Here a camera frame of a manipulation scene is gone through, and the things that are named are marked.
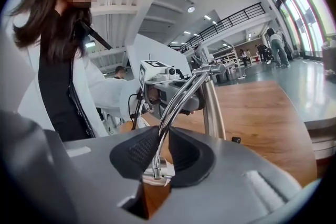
balcony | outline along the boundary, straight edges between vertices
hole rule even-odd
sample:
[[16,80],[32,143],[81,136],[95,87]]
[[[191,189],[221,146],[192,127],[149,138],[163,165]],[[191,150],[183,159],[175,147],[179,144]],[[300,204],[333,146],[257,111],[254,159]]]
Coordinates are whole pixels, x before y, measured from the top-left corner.
[[181,53],[185,53],[186,51],[190,50],[191,48],[195,47],[198,43],[203,42],[218,33],[221,33],[233,26],[239,25],[242,22],[250,20],[254,17],[257,17],[261,14],[264,14],[265,11],[261,6],[261,2],[244,8],[227,18],[217,22],[217,24],[212,25],[202,32],[198,33],[197,36],[189,39],[184,45],[180,47]]

black dress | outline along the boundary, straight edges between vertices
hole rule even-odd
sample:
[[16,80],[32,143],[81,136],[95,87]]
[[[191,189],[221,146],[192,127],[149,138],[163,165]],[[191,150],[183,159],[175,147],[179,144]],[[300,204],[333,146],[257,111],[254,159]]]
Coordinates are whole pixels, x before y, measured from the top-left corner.
[[[58,17],[56,11],[50,14],[50,20],[56,21]],[[90,138],[85,121],[69,96],[71,59],[59,63],[48,61],[48,34],[45,31],[41,35],[38,81],[51,123],[63,142]]]

large window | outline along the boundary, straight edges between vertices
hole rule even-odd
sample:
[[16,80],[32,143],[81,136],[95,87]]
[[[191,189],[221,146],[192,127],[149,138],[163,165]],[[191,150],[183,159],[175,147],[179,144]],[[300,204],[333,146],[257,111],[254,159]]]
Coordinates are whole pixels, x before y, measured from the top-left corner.
[[321,57],[321,46],[336,35],[336,26],[324,0],[273,0],[282,12],[292,44],[306,56]]

wooden table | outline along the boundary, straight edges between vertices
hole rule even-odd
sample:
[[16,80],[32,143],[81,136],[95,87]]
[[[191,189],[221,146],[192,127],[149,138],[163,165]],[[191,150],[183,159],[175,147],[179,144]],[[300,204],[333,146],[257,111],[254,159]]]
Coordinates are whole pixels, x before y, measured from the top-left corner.
[[[308,131],[282,88],[274,81],[216,87],[227,140],[241,143],[290,173],[302,186],[316,179],[316,161]],[[159,121],[143,115],[150,125]],[[204,133],[203,112],[178,115],[173,126]],[[165,141],[162,154],[172,162]],[[168,188],[146,185],[145,199],[151,216],[169,193]]]

gray pants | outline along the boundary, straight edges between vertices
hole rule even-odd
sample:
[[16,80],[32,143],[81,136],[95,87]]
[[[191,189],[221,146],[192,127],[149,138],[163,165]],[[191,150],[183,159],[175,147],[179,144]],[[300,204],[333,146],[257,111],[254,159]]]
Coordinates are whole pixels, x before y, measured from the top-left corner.
[[285,53],[285,49],[283,48],[283,44],[280,40],[278,39],[273,39],[272,40],[272,54],[274,57],[274,60],[277,64],[277,66],[281,66],[281,65],[289,65],[289,61],[287,58],[287,55]]

